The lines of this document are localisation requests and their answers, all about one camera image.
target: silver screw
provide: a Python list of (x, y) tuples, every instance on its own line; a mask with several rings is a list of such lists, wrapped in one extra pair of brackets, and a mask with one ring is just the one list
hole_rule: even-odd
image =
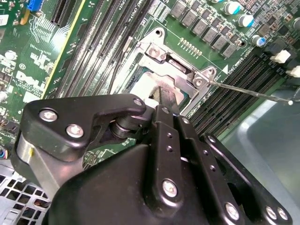
[(229, 216), (232, 219), (238, 220), (240, 218), (239, 212), (236, 210), (236, 208), (234, 207), (234, 205), (232, 205), (231, 203), (227, 202), (225, 204), (225, 208), (226, 208), (226, 211), (228, 212)]
[(280, 216), (281, 216), (282, 219), (288, 220), (288, 217), (287, 217), (286, 213), (283, 211), (283, 209), (281, 209), (281, 208), (278, 207), (277, 211), (280, 214)]
[(57, 114), (51, 110), (43, 110), (39, 113), (39, 117), (46, 122), (53, 122), (57, 120)]
[(73, 137), (73, 138), (80, 138), (83, 136), (84, 132), (83, 129), (76, 124), (72, 124), (70, 126), (67, 127), (66, 132), (69, 136)]
[(166, 55), (166, 54), (162, 54), (162, 55), (160, 56), (160, 58), (161, 58), (162, 60), (165, 60), (165, 59), (167, 58), (167, 55)]
[(183, 120), (184, 123), (189, 124), (189, 121), (188, 121), (187, 118), (183, 117), (182, 120)]
[(273, 211), (273, 209), (271, 209), (271, 207), (266, 206), (266, 211), (271, 219), (274, 219), (274, 220), (277, 219), (277, 216), (276, 216), (275, 212)]
[(163, 190), (165, 194), (171, 198), (174, 198), (177, 195), (177, 188), (175, 184), (169, 180), (164, 180)]
[(133, 102), (134, 102), (135, 104), (139, 105), (139, 106), (142, 105), (141, 101), (140, 101), (139, 99), (137, 99), (137, 98), (135, 98), (135, 99), (133, 100)]
[(167, 114), (169, 113), (169, 110), (166, 107), (163, 107), (162, 110)]
[(202, 80), (196, 81), (196, 86), (201, 86), (201, 84), (202, 84)]
[(150, 48), (149, 55), (151, 57), (153, 57), (153, 58), (156, 58), (156, 57), (158, 57), (160, 55), (160, 51), (157, 48), (155, 48), (155, 47)]
[(216, 140), (215, 140), (212, 136), (208, 136), (208, 139), (209, 139), (211, 142), (213, 142), (213, 143), (216, 142)]

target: black ram slot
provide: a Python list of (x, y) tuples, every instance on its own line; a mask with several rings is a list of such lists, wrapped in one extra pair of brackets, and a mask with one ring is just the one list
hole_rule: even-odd
[[(270, 89), (278, 79), (275, 77), (271, 81), (268, 82), (268, 85), (265, 86), (261, 90), (261, 92), (266, 92), (268, 89)], [(249, 96), (248, 98), (244, 100), (245, 105), (243, 105), (241, 108), (237, 108), (234, 112), (230, 112), (230, 116), (234, 115), (233, 117), (230, 117), (228, 120), (224, 120), (221, 123), (215, 124), (214, 126), (211, 126), (206, 132), (216, 134), (216, 136), (222, 134), (223, 131), (225, 131), (227, 128), (229, 128), (234, 122), (236, 122), (239, 117), (255, 102), (257, 101), (257, 98)]]
[[(265, 93), (283, 74), (281, 67), (271, 65), (269, 58), (260, 49), (255, 49), (224, 83)], [(256, 97), (217, 88), (190, 119), (198, 134), (212, 133), (218, 136), (256, 101)]]
[[(259, 57), (257, 57), (256, 55), (250, 55), (243, 61), (243, 65), (244, 64), (245, 65), (254, 65), (258, 60), (259, 60)], [(248, 71), (248, 69), (246, 67), (237, 68), (236, 71), (232, 75), (230, 75), (224, 83), (228, 84), (228, 85), (233, 85), (233, 86), (236, 85), (237, 87), (240, 87), (240, 86), (238, 86), (237, 82), (239, 80), (241, 80), (241, 78), (246, 74), (247, 71)], [(213, 93), (213, 95), (209, 98), (209, 100), (205, 102), (206, 107), (205, 108), (201, 107), (191, 118), (191, 122), (194, 123), (196, 121), (199, 121), (199, 119), (201, 119), (201, 116), (204, 116), (206, 108), (214, 107), (214, 105), (217, 104), (218, 101), (220, 101), (221, 98), (228, 91), (229, 90), (217, 88), (215, 90), (215, 92)]]
[[(269, 77), (273, 72), (271, 69), (267, 69), (267, 71), (261, 76), (263, 79), (255, 79), (252, 84), (247, 86), (247, 89), (255, 90), (255, 91), (262, 91), (261, 87), (264, 87), (267, 85), (269, 81)], [(198, 125), (197, 132), (201, 133), (206, 127), (210, 127), (210, 130), (213, 129), (214, 126), (216, 126), (218, 123), (222, 121), (228, 121), (231, 119), (232, 115), (234, 114), (236, 109), (245, 108), (245, 104), (248, 105), (248, 102), (245, 101), (249, 97), (247, 94), (243, 94), (237, 91), (230, 90), (231, 93), (231, 100), (224, 100), (226, 105), (222, 105), (222, 108), (214, 110), (214, 117), (209, 117), (207, 120), (203, 119), (203, 124)]]
[[(260, 78), (256, 79), (256, 77), (259, 74), (263, 74), (262, 70), (266, 68), (265, 64), (259, 64), (257, 67), (253, 68), (253, 74), (252, 76), (245, 76), (244, 79), (240, 79), (236, 85), (238, 85), (240, 88), (244, 88), (244, 89), (249, 89), (249, 90), (255, 90), (255, 86), (252, 86), (253, 82), (254, 85), (256, 83), (260, 82)], [(239, 94), (239, 92), (237, 91), (232, 91), (232, 90), (227, 90), (227, 92), (222, 96), (222, 98), (220, 97), (220, 100), (226, 104), (220, 104), (218, 102), (218, 104), (214, 104), (213, 106), (210, 106), (208, 108), (208, 110), (206, 111), (205, 115), (202, 115), (202, 118), (199, 119), (198, 121), (200, 122), (200, 124), (198, 124), (198, 127), (203, 127), (202, 124), (208, 124), (209, 121), (213, 120), (213, 118), (216, 117), (216, 115), (219, 115), (222, 113), (222, 111), (227, 107), (227, 105), (229, 105), (233, 100), (234, 100), (234, 104), (236, 105), (236, 97)]]
[(56, 4), (51, 23), (58, 27), (66, 26), (74, 9), (76, 0), (59, 0)]

